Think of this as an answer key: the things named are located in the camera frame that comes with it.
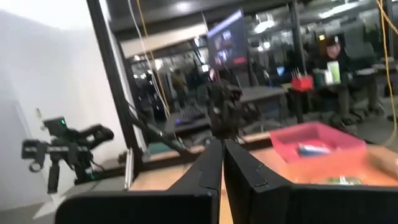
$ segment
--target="television screen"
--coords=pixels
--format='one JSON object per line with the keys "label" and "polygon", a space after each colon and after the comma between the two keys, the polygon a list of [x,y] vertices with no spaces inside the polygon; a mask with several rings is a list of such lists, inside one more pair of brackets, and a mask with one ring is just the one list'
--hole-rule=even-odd
{"label": "television screen", "polygon": [[230,15],[207,33],[210,66],[216,70],[248,62],[242,10]]}

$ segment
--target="black monitor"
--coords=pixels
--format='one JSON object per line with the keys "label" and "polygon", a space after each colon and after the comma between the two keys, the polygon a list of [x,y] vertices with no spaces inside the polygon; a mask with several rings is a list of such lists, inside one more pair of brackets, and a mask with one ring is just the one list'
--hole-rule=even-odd
{"label": "black monitor", "polygon": [[238,10],[207,33],[210,66],[224,70],[247,64],[247,42],[243,12]]}

